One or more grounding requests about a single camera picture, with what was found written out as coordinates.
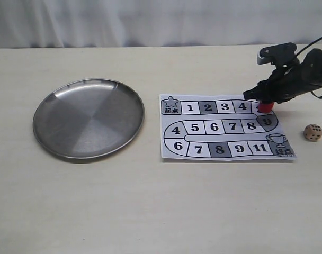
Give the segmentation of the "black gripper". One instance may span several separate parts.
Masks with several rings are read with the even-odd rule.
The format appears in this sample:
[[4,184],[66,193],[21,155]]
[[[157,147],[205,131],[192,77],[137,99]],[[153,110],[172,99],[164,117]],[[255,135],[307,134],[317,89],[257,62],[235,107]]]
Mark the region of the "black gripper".
[[245,100],[282,104],[322,88],[322,50],[312,49],[303,62],[275,70],[263,86],[243,92]]

